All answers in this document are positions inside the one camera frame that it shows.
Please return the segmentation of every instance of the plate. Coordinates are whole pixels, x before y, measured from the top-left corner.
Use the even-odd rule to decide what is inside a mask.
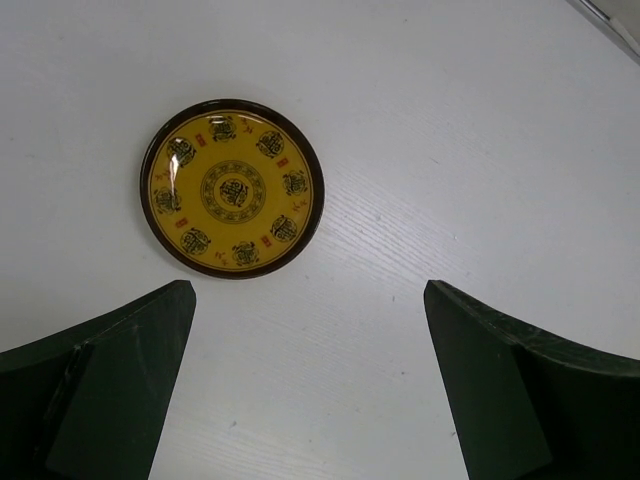
[[[149,145],[140,176],[147,222],[179,261],[214,277],[271,273],[316,231],[318,158],[279,113],[246,100],[194,105]]]

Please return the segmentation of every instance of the ornate pattern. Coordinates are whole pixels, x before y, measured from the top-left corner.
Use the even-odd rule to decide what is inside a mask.
[[[233,259],[239,267],[246,267],[260,261],[258,248],[253,242],[240,242],[232,250]]]
[[[269,131],[260,136],[256,147],[263,155],[275,158],[284,150],[284,138],[279,132]]]
[[[302,170],[291,170],[282,176],[282,184],[287,195],[302,195],[308,190],[307,177]]]
[[[218,202],[216,192],[224,205]],[[266,197],[264,180],[255,168],[244,162],[219,163],[202,181],[202,203],[212,217],[224,223],[251,220],[262,210]]]
[[[298,234],[298,226],[296,222],[289,217],[280,215],[276,218],[271,227],[271,235],[279,242],[290,242]]]
[[[181,210],[182,198],[176,189],[172,191],[168,187],[162,187],[159,190],[154,190],[153,201],[156,204],[156,210],[161,214],[171,214]]]
[[[209,133],[214,142],[226,143],[236,138],[236,124],[232,117],[216,115],[209,118]]]
[[[227,205],[241,207],[249,196],[249,187],[242,180],[231,178],[220,185],[220,197]]]
[[[189,140],[176,137],[169,140],[167,144],[167,156],[171,161],[178,161],[181,168],[186,167],[196,157],[196,149]]]
[[[180,238],[180,246],[189,255],[202,255],[207,251],[210,243],[209,237],[197,228],[184,232]]]

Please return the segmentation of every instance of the decorative plate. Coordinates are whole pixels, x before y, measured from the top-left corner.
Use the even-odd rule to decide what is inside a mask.
[[[153,233],[175,258],[238,279],[271,273],[304,249],[322,215],[324,181],[289,120],[256,103],[212,100],[156,134],[140,195]]]

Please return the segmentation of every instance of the white wood grain surface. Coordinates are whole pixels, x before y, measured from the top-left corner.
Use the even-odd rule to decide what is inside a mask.
[[[426,281],[640,357],[639,91],[552,0],[4,0],[0,350],[190,279],[152,479],[464,479]],[[252,281],[192,273],[139,206],[157,128],[219,97],[325,173],[309,248]]]

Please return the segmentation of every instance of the tabletop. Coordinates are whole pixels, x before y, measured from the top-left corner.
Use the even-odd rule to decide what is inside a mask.
[[[640,357],[640,69],[565,2],[7,0],[0,65],[0,351],[197,292],[154,480],[466,478],[428,279]],[[154,133],[214,98],[324,172],[316,236],[254,280],[140,206]]]

